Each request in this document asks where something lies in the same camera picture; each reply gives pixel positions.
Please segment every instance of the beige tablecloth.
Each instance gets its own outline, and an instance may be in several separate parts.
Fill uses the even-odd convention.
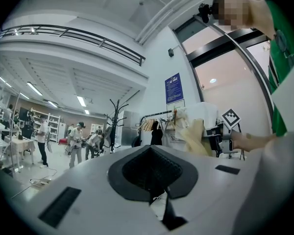
[[[7,143],[10,142],[9,137],[5,137],[4,141]],[[23,137],[23,140],[19,140],[17,137],[12,137],[12,150],[15,152],[23,152],[25,150],[30,149],[32,152],[35,150],[35,144],[33,140],[27,139]]]

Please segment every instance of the black cap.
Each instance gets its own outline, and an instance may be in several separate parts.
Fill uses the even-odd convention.
[[[86,127],[85,124],[84,124],[84,122],[79,122],[78,125],[79,125],[80,127],[82,127],[82,128],[85,128],[85,127]]]

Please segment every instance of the blue poster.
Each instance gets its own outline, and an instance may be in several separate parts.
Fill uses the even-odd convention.
[[[166,98],[167,104],[183,99],[182,84],[180,73],[170,77],[165,81],[166,83]]]

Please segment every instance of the red object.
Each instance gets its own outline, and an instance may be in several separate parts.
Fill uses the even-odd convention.
[[[59,140],[59,144],[67,144],[68,143],[68,139],[60,139]]]

